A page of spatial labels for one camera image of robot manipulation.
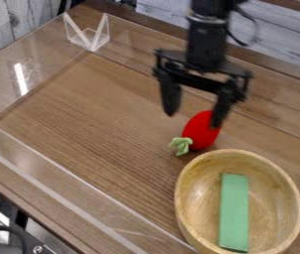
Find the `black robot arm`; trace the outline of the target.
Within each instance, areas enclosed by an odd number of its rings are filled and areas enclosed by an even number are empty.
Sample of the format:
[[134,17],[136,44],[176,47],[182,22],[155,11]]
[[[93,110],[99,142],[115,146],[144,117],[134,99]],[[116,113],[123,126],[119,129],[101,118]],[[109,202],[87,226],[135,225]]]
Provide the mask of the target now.
[[253,18],[239,8],[247,0],[191,0],[187,43],[182,51],[156,49],[152,75],[159,81],[163,111],[172,116],[180,106],[182,85],[217,96],[210,127],[221,127],[230,108],[246,99],[251,73],[231,63],[225,56],[226,37],[241,45],[230,32],[229,14],[237,12],[247,20]]

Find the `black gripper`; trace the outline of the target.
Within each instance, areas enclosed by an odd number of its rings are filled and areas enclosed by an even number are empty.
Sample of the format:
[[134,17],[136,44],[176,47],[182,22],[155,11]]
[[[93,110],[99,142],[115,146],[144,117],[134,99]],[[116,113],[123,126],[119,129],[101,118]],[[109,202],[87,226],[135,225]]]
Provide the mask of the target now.
[[[218,95],[213,110],[211,127],[219,128],[237,100],[245,100],[251,73],[238,64],[222,60],[214,67],[204,67],[187,63],[180,51],[154,50],[155,65],[152,75],[160,86],[160,100],[163,111],[172,116],[180,106],[182,88],[186,85]],[[231,81],[230,87],[225,87],[221,81],[207,77],[207,74],[219,73]]]

